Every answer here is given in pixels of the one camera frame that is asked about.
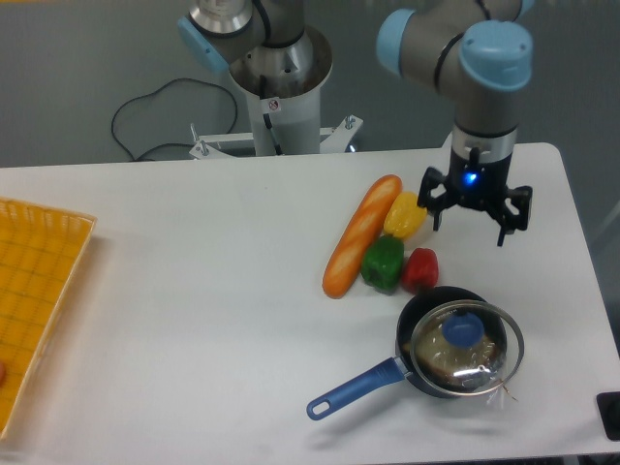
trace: white table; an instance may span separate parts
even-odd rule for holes
[[[392,355],[410,296],[361,281],[321,290],[372,182],[417,190],[439,149],[0,170],[0,195],[99,218],[52,344],[0,460],[26,464],[355,464],[619,451],[595,396],[620,363],[559,153],[519,145],[530,229],[498,248],[485,214],[453,208],[441,284],[517,320],[518,402],[440,400],[406,382],[315,422],[308,401]]]

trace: baguette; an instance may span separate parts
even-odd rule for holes
[[[323,291],[327,296],[340,298],[353,285],[366,250],[381,234],[389,209],[402,189],[402,181],[394,174],[378,179],[368,189],[325,268]]]

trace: yellow basket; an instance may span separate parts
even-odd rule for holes
[[[0,439],[53,330],[97,219],[0,198]]]

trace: green bell pepper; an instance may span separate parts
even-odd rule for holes
[[[361,276],[366,284],[382,293],[398,286],[405,254],[405,244],[391,235],[382,235],[372,244],[361,262]]]

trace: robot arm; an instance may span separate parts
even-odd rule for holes
[[[194,56],[212,72],[258,46],[288,47],[304,31],[302,0],[196,0],[178,29]]]
[[[429,168],[418,198],[435,217],[435,231],[442,211],[456,204],[497,221],[498,245],[506,234],[527,229],[532,188],[509,189],[506,182],[518,91],[531,76],[532,39],[522,27],[501,21],[515,20],[531,6],[525,0],[446,0],[426,15],[396,11],[381,28],[380,62],[456,104],[449,173]],[[439,186],[446,192],[433,197]]]

